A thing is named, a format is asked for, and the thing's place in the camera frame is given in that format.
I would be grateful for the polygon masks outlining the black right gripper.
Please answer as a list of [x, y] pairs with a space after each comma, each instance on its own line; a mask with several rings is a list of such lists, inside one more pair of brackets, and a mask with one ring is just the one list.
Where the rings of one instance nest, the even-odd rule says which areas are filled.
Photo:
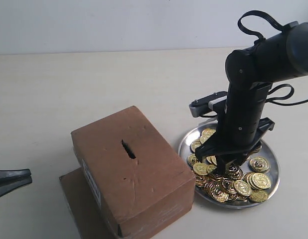
[[231, 83], [227, 99], [213, 108], [218, 120], [216, 133], [196, 149], [196, 157], [202, 160], [215, 155], [220, 175], [226, 174], [231, 163], [244, 164], [264, 133], [274, 127], [270, 119], [261, 119], [271, 87], [271, 83], [256, 83], [242, 90]]

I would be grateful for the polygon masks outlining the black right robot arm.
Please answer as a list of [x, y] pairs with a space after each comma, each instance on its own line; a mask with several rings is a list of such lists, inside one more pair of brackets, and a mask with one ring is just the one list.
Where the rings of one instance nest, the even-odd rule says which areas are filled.
[[260, 146], [274, 122], [262, 118], [273, 83], [308, 75], [308, 22], [292, 22], [280, 33], [257, 40], [250, 48], [234, 50], [225, 62], [228, 91], [193, 101], [193, 117], [217, 114], [216, 132], [196, 149], [199, 160], [215, 156], [220, 175], [232, 164], [241, 165]]

